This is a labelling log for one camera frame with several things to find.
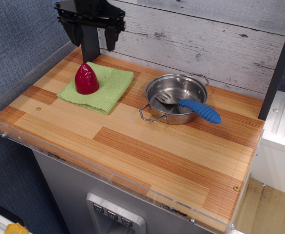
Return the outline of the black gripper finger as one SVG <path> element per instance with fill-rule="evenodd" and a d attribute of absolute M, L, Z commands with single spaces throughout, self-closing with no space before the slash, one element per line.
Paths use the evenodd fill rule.
<path fill-rule="evenodd" d="M 115 44 L 118 41 L 119 29 L 117 27 L 108 27 L 105 29 L 105 38 L 108 51 L 115 49 Z"/>
<path fill-rule="evenodd" d="M 73 23 L 65 22 L 63 25 L 69 39 L 71 40 L 72 44 L 79 47 L 83 40 L 83 32 L 80 25 L 76 25 Z"/>

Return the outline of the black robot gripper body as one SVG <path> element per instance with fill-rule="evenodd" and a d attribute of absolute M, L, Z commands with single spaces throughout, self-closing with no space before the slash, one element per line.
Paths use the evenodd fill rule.
<path fill-rule="evenodd" d="M 58 21 L 66 31 L 80 26 L 125 30 L 125 12 L 106 0 L 62 0 L 54 4 Z"/>

